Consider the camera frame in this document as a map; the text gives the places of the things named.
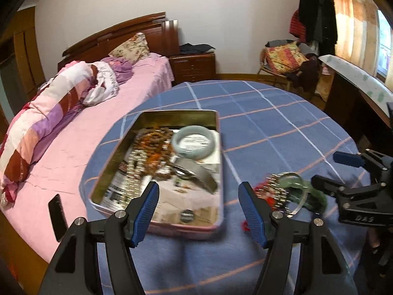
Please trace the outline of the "wooden wardrobe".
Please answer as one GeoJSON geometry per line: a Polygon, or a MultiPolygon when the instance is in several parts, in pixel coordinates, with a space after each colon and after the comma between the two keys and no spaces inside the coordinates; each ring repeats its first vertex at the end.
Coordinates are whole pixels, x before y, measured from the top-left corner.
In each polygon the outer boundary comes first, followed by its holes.
{"type": "Polygon", "coordinates": [[[29,7],[15,13],[1,35],[1,136],[44,82],[35,32],[35,8],[29,7]]]}

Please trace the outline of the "green jade bangle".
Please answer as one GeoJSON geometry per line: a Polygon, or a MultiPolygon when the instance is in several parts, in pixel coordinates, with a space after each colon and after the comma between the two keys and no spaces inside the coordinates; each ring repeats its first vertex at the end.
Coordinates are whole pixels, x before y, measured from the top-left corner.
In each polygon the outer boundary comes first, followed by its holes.
{"type": "Polygon", "coordinates": [[[304,180],[299,174],[280,173],[278,184],[281,189],[288,192],[284,203],[288,218],[297,215],[303,208],[316,214],[323,214],[325,211],[327,207],[325,194],[316,190],[310,181],[304,180]]]}

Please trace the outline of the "purple garment on bed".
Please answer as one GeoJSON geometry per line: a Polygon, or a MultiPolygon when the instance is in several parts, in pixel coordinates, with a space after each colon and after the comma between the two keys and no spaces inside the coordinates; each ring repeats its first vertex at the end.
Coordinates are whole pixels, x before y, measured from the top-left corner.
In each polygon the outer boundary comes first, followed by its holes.
{"type": "Polygon", "coordinates": [[[133,65],[123,57],[105,57],[101,61],[107,63],[115,74],[119,85],[126,83],[133,76],[133,65]]]}

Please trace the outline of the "black smartphone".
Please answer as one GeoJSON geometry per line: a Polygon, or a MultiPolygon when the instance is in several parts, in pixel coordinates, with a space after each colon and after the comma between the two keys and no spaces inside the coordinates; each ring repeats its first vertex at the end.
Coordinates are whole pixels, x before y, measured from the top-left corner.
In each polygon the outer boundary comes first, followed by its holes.
{"type": "Polygon", "coordinates": [[[49,216],[57,242],[60,242],[68,230],[67,221],[61,203],[61,197],[56,194],[48,203],[49,216]]]}

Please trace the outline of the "floral pillow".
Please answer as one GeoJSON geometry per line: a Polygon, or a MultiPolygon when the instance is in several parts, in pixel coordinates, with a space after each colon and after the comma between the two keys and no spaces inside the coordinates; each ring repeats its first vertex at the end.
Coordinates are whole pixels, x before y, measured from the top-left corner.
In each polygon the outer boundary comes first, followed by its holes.
{"type": "Polygon", "coordinates": [[[136,33],[110,53],[110,57],[123,57],[130,61],[132,65],[141,59],[146,59],[150,55],[149,46],[144,33],[136,33]]]}

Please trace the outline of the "dark wooden nightstand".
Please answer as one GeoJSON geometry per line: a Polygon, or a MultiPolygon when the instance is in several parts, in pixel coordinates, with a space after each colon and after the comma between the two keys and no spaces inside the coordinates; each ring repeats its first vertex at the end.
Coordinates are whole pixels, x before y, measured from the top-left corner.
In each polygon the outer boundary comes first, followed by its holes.
{"type": "Polygon", "coordinates": [[[169,57],[174,75],[172,85],[183,82],[199,82],[216,78],[216,59],[214,53],[194,55],[173,55],[169,57]]]}

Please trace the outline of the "blue plaid tablecloth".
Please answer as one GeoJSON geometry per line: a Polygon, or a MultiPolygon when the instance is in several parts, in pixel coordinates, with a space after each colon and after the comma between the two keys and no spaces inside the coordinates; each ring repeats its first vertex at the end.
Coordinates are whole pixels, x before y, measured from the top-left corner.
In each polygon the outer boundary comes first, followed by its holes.
{"type": "Polygon", "coordinates": [[[84,170],[87,200],[104,163],[138,114],[147,110],[210,109],[219,114],[223,147],[224,223],[216,238],[191,241],[147,235],[132,251],[147,294],[250,294],[265,251],[245,235],[237,200],[242,181],[294,171],[323,175],[350,187],[367,185],[367,171],[333,161],[335,151],[357,152],[347,132],[299,96],[251,81],[183,83],[116,118],[84,170]]]}

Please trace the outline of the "red garment on rack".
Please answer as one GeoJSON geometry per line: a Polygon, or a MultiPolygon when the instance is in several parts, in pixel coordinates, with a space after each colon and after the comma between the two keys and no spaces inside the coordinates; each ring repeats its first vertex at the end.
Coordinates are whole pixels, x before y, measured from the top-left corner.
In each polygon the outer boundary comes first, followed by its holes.
{"type": "Polygon", "coordinates": [[[298,10],[294,12],[291,18],[289,33],[301,43],[306,43],[306,27],[300,22],[298,10]]]}

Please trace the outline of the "metal jewelry tin box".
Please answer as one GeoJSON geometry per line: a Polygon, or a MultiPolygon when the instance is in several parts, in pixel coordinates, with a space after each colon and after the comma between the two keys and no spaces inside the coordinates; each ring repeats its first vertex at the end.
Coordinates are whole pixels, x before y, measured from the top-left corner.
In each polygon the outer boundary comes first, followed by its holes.
{"type": "Polygon", "coordinates": [[[144,111],[115,125],[81,184],[88,207],[104,216],[124,209],[149,182],[159,199],[149,232],[208,240],[224,220],[219,114],[209,109],[144,111]]]}

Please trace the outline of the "pink patchwork quilt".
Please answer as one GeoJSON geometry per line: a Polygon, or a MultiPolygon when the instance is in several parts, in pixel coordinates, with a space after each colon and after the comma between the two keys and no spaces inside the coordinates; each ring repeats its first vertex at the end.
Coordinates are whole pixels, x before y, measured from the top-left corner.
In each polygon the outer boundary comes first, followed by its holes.
{"type": "Polygon", "coordinates": [[[74,61],[41,87],[11,121],[1,143],[1,206],[12,205],[19,183],[55,137],[83,108],[117,96],[119,84],[104,61],[74,61]]]}

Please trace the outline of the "dark clothes on nightstand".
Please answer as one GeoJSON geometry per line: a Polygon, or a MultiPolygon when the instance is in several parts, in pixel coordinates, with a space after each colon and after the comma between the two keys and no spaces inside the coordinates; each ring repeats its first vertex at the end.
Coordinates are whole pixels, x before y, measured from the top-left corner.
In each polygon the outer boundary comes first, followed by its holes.
{"type": "Polygon", "coordinates": [[[179,50],[181,55],[197,55],[215,52],[215,48],[208,44],[193,45],[185,43],[179,47],[179,50]]]}

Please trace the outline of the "dark brown garment on chair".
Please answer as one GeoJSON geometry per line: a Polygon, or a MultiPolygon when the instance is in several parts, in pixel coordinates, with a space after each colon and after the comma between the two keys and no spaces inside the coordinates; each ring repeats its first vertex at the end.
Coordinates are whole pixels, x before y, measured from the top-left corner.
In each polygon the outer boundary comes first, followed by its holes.
{"type": "Polygon", "coordinates": [[[320,64],[316,56],[304,61],[299,69],[288,74],[288,80],[292,82],[295,89],[301,87],[307,93],[316,90],[319,81],[320,64]]]}

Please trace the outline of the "wicker chair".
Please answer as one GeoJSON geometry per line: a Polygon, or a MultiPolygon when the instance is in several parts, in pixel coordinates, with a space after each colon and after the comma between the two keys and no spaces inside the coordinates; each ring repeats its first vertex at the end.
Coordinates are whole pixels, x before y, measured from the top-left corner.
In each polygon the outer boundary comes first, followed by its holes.
{"type": "Polygon", "coordinates": [[[314,93],[319,80],[318,52],[305,43],[290,39],[269,41],[260,52],[261,72],[286,80],[286,89],[302,88],[314,93]]]}

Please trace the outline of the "colourful patchwork cushion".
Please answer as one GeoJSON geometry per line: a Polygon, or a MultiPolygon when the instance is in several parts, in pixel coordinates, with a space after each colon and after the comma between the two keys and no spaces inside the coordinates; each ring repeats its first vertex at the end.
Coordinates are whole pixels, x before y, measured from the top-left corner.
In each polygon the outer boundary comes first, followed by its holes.
{"type": "Polygon", "coordinates": [[[265,59],[270,69],[280,75],[297,71],[304,61],[307,61],[296,44],[291,42],[277,47],[265,49],[265,59]]]}

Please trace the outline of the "dark coats on rack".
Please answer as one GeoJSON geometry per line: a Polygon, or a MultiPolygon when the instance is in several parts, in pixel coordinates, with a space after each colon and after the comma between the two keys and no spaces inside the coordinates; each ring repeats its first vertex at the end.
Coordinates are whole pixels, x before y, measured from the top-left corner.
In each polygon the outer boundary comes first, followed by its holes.
{"type": "Polygon", "coordinates": [[[335,55],[338,31],[334,0],[300,0],[298,16],[306,29],[306,43],[317,42],[320,56],[335,55]]]}

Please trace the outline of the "pale jade bangle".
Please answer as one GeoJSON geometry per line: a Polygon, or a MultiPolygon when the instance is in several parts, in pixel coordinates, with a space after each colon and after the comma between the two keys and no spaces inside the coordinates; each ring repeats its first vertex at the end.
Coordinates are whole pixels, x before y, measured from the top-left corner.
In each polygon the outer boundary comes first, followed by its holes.
{"type": "Polygon", "coordinates": [[[206,127],[190,125],[182,127],[171,139],[172,148],[178,157],[202,160],[214,153],[214,134],[206,127]]]}

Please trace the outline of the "desk with floral cover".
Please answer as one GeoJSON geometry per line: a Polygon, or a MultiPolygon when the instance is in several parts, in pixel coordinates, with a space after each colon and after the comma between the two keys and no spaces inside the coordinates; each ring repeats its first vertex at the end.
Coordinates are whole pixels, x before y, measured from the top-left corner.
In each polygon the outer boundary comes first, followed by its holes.
{"type": "Polygon", "coordinates": [[[324,112],[354,140],[359,150],[392,154],[392,91],[352,63],[323,55],[319,60],[334,71],[324,112]]]}

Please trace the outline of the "red tassel cord jewelry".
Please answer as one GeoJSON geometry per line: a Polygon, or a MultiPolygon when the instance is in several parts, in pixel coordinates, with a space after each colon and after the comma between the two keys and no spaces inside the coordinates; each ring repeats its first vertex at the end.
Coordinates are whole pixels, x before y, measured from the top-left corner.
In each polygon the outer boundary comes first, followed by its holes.
{"type": "Polygon", "coordinates": [[[287,204],[290,191],[281,181],[292,175],[291,172],[268,175],[263,182],[254,187],[253,191],[258,198],[265,200],[273,211],[280,210],[284,214],[289,214],[287,204]]]}

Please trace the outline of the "pink sheeted bed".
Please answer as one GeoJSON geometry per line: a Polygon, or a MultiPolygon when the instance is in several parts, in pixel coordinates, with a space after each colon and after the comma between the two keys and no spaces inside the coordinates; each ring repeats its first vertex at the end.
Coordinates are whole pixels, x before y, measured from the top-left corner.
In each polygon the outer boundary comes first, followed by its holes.
{"type": "Polygon", "coordinates": [[[49,217],[49,201],[60,195],[67,222],[86,216],[79,184],[96,147],[111,147],[133,122],[131,111],[168,91],[173,79],[166,57],[152,53],[138,61],[131,79],[121,84],[119,94],[83,109],[55,137],[26,181],[19,185],[15,204],[4,213],[15,231],[44,261],[51,261],[58,246],[49,217]]]}

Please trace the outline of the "orange cream curtains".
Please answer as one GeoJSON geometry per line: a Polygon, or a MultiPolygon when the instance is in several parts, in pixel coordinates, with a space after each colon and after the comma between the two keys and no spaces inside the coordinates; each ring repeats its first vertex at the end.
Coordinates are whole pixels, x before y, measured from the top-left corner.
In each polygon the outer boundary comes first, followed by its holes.
{"type": "Polygon", "coordinates": [[[334,0],[335,52],[392,89],[392,27],[373,0],[334,0]]]}

